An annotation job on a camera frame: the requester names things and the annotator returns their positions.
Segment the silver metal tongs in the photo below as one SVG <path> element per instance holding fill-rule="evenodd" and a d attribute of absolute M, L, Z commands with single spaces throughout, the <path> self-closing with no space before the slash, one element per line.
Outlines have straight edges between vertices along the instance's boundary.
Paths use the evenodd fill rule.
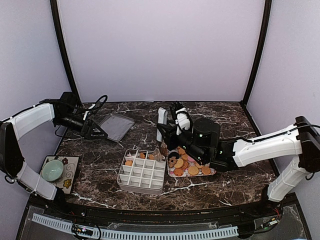
<path fill-rule="evenodd" d="M 166 109 L 160 107 L 158 109 L 157 123 L 166 125 L 167 124 L 167 115 L 168 115 L 168 111 Z M 157 133 L 156 133 L 156 140 L 157 140 L 158 144 L 153 152 L 153 157 L 157 162 L 162 162 L 163 157 L 165 157 L 167 155 L 168 150 L 167 150 L 167 145 L 163 141 L 162 134 L 158 129 L 157 129 Z"/>

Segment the silver divided cookie tin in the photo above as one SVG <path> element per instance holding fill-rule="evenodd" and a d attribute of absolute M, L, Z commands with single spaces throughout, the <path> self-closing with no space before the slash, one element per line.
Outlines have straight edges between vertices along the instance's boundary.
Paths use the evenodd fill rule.
<path fill-rule="evenodd" d="M 141 158 L 140 153 L 144 153 L 145 158 Z M 149 155 L 154 153 L 130 148 L 126 150 L 116 179 L 121 190 L 148 195 L 162 193 L 167 158 L 163 157 L 162 161 L 156 161 L 150 160 Z M 125 165 L 129 160 L 133 161 L 132 166 Z"/>

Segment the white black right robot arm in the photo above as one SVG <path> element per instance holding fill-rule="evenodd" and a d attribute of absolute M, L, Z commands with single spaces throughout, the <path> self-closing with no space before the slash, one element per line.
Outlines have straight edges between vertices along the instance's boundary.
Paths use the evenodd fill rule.
<path fill-rule="evenodd" d="M 221 140 L 221 126 L 208 118 L 191 121 L 177 119 L 175 125 L 157 124 L 168 150 L 177 147 L 199 165 L 209 165 L 218 172 L 228 172 L 268 159 L 292 156 L 290 164 L 270 183 L 264 199 L 255 205 L 255 213 L 266 217 L 275 203 L 308 175 L 320 170 L 319 126 L 299 116 L 295 123 L 279 131 L 254 138 Z"/>

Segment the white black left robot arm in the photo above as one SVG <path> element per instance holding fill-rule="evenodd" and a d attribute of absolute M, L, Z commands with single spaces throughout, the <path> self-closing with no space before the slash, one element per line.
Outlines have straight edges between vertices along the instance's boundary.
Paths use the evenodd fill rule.
<path fill-rule="evenodd" d="M 78 132 L 87 140 L 107 139 L 108 134 L 90 116 L 106 103 L 107 95 L 101 96 L 92 107 L 83 108 L 72 92 L 63 92 L 60 98 L 44 99 L 0 122 L 0 170 L 8 183 L 18 183 L 31 194 L 52 201 L 51 210 L 60 218 L 71 213 L 65 203 L 62 189 L 43 179 L 34 171 L 23 156 L 34 157 L 42 153 L 41 134 L 38 128 L 50 122 L 55 127 L 66 127 Z"/>

